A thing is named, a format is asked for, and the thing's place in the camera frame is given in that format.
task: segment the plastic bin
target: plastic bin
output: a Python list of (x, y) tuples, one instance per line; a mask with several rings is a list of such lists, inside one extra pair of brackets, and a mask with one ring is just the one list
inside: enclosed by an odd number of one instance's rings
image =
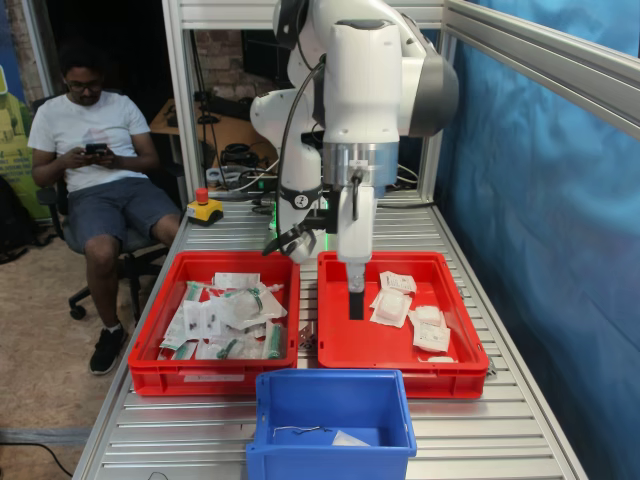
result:
[[(257, 397), (250, 480), (404, 480), (416, 455), (398, 371), (281, 370), (258, 377)], [(338, 430), (370, 446), (332, 446)]]
[[(186, 282), (211, 283), (215, 272), (260, 273), (269, 286), (284, 284), (274, 295), (288, 315), (285, 358), (278, 360), (157, 360), (164, 333), (178, 309)], [(139, 395), (253, 395), (256, 377), (295, 367), (298, 360), (300, 267), (279, 254), (260, 252), (183, 252), (175, 256), (142, 331), (129, 354), (133, 386)]]
[[(380, 273), (411, 275), (418, 291), (411, 308), (434, 305), (444, 313), (451, 341), (446, 356), (456, 363), (433, 363), (413, 345), (413, 325), (401, 329), (369, 321), (369, 305), (380, 291)], [(489, 359), (460, 297), (445, 258), (435, 252), (374, 252), (365, 274), (365, 319), (349, 319), (346, 269), (335, 253), (318, 257), (318, 362), (327, 368), (401, 370), (409, 398), (478, 398)]]

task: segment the red button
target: red button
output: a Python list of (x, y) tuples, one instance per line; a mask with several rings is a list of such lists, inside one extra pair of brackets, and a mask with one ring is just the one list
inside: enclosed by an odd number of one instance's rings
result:
[(196, 189), (196, 202), (200, 205), (206, 205), (209, 203), (209, 190), (206, 188)]

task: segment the backpack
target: backpack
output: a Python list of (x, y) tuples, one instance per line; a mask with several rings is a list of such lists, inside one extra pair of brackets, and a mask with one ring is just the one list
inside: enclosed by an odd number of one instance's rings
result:
[(42, 230), (22, 205), (9, 182), (0, 175), (0, 265), (27, 253), (25, 245), (48, 245), (55, 235), (48, 235), (40, 240), (38, 235)]

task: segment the wooden desk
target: wooden desk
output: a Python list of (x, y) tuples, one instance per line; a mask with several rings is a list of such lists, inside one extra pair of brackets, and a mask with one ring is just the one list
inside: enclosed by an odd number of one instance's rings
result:
[[(169, 115), (167, 112), (171, 107), (175, 105), (174, 100), (171, 98), (165, 103), (162, 110), (156, 115), (156, 117), (149, 125), (152, 133), (160, 133), (166, 135), (180, 135), (178, 127), (170, 127), (167, 124)], [(207, 144), (212, 148), (215, 147), (213, 142), (213, 131), (216, 131), (216, 140), (218, 141), (218, 155), (222, 153), (227, 145), (230, 143), (246, 143), (247, 145), (256, 144), (252, 150), (258, 154), (260, 158), (267, 157), (269, 165), (271, 165), (277, 158), (278, 154), (276, 149), (269, 143), (269, 141), (263, 136), (259, 135), (251, 125), (251, 122), (246, 120), (240, 120), (238, 118), (227, 117), (226, 115), (219, 115), (214, 113), (216, 117), (220, 119), (220, 122), (215, 125), (200, 125), (198, 124), (198, 117), (202, 114), (200, 111), (200, 103), (194, 102), (194, 113), (196, 130), (198, 131), (198, 139), (202, 142), (205, 138), (205, 128), (207, 129)]]

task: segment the hand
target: hand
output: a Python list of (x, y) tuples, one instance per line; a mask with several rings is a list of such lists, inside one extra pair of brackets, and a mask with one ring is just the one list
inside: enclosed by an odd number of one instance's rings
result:
[(93, 164), (105, 168), (117, 168), (118, 156), (110, 148), (107, 148), (107, 152), (104, 155), (96, 155)]
[(84, 155), (84, 148), (76, 147), (58, 157), (58, 162), (66, 168), (81, 168), (91, 164), (91, 159)]

